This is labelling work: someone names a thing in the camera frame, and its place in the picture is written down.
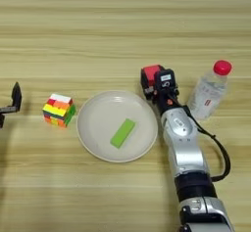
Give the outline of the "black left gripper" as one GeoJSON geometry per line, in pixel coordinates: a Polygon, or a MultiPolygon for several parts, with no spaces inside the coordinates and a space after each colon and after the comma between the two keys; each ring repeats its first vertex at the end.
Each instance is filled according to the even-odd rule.
{"type": "Polygon", "coordinates": [[[22,103],[22,91],[18,82],[15,83],[12,91],[13,104],[9,107],[0,108],[0,128],[3,127],[5,116],[4,114],[10,114],[18,112],[21,108],[22,103]]]}

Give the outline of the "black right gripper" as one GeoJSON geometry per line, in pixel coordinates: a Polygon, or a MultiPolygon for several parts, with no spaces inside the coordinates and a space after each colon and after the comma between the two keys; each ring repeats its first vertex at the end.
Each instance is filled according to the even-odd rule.
{"type": "Polygon", "coordinates": [[[156,105],[160,115],[165,111],[180,108],[177,96],[179,91],[176,87],[157,88],[154,85],[155,69],[146,67],[141,70],[141,86],[148,101],[156,105]]]}

